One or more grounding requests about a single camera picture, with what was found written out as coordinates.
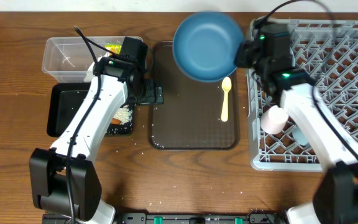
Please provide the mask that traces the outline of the white rice pile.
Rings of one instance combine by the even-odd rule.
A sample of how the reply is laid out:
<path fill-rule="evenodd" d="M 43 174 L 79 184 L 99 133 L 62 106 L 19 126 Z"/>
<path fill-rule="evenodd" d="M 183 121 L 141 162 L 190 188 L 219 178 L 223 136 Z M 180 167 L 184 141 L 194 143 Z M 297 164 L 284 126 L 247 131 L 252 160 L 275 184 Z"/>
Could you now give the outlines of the white rice pile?
<path fill-rule="evenodd" d="M 129 123 L 132 119 L 132 111 L 129 108 L 120 108 L 113 118 L 120 120 L 121 124 Z"/>

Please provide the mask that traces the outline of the yellow plastic spoon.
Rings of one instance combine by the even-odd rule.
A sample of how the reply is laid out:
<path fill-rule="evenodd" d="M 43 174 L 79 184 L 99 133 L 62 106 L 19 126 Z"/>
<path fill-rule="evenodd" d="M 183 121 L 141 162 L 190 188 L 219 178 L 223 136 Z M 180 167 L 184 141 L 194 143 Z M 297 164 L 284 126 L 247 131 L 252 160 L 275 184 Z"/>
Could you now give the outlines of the yellow plastic spoon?
<path fill-rule="evenodd" d="M 228 103 L 228 94 L 232 88 L 231 79 L 229 77 L 225 77 L 221 83 L 221 88 L 224 92 L 223 98 L 223 106 L 221 110 L 221 121 L 226 122 L 228 120 L 228 111 L 229 111 L 229 103 Z"/>

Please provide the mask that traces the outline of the dark blue plate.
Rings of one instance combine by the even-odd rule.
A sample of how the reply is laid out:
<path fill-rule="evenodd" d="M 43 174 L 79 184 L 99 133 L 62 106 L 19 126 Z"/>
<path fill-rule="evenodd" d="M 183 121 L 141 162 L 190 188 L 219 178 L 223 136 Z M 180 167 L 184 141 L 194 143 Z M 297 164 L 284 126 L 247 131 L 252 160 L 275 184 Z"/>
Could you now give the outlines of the dark blue plate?
<path fill-rule="evenodd" d="M 239 24 L 221 12 L 197 12 L 188 16 L 173 38 L 173 58 L 190 79 L 217 82 L 236 70 L 236 53 L 244 41 Z"/>

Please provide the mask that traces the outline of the orange carrot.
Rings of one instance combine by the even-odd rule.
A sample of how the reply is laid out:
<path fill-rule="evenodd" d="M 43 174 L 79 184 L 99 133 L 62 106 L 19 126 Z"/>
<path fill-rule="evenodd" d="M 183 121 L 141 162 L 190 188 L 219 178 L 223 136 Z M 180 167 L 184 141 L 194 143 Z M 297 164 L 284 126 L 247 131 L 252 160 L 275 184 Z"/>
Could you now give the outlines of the orange carrot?
<path fill-rule="evenodd" d="M 120 125 L 122 122 L 116 118 L 113 118 L 112 121 L 111 121 L 111 124 L 114 124 L 114 125 Z"/>

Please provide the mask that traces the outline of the green snack wrapper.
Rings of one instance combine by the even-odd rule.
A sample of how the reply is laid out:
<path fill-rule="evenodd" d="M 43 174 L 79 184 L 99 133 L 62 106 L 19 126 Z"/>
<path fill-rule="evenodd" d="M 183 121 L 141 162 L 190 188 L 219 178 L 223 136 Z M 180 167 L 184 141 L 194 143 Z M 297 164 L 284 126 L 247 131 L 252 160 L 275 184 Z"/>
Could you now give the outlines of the green snack wrapper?
<path fill-rule="evenodd" d="M 122 45 L 121 44 L 106 44 L 105 48 L 114 54 L 120 54 Z"/>

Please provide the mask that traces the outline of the pink cup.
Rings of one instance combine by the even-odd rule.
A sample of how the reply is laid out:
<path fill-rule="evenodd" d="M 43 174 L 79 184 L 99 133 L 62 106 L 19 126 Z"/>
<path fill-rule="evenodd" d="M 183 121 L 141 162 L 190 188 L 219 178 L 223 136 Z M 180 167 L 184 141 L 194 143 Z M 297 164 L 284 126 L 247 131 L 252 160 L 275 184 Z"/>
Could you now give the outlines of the pink cup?
<path fill-rule="evenodd" d="M 278 134 L 283 130 L 289 115 L 281 107 L 275 105 L 269 108 L 260 118 L 260 127 L 268 134 Z"/>

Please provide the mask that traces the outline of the light blue cup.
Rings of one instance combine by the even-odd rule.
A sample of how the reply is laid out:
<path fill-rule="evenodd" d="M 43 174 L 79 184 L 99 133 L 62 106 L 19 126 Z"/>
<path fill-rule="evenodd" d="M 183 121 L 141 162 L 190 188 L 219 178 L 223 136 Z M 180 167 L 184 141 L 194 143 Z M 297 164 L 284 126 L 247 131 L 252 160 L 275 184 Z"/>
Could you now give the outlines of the light blue cup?
<path fill-rule="evenodd" d="M 309 144 L 309 141 L 298 127 L 292 131 L 292 136 L 294 140 L 301 146 L 306 146 Z"/>

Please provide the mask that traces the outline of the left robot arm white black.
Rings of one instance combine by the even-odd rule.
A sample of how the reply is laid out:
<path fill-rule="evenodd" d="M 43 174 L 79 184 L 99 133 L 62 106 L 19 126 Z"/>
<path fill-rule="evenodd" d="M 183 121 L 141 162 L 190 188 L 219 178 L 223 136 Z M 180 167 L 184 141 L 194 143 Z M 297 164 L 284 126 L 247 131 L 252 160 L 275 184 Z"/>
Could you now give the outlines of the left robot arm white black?
<path fill-rule="evenodd" d="M 116 210 L 102 200 L 93 164 L 119 108 L 163 103 L 162 87 L 144 77 L 147 52 L 142 40 L 125 37 L 119 54 L 93 59 L 93 79 L 70 124 L 50 149 L 37 148 L 29 159 L 34 207 L 70 223 L 113 223 Z"/>

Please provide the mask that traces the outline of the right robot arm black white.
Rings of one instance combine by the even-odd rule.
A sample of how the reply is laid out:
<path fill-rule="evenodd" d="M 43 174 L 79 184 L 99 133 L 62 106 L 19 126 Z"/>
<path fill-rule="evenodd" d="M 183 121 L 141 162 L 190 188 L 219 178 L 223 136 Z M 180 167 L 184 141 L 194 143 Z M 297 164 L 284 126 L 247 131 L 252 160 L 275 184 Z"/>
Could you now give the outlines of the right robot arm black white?
<path fill-rule="evenodd" d="M 321 99 L 316 81 L 295 66 L 286 24 L 270 15 L 252 21 L 234 63 L 249 68 L 257 84 L 298 125 L 323 169 L 310 203 L 289 208 L 287 223 L 358 223 L 358 142 Z"/>

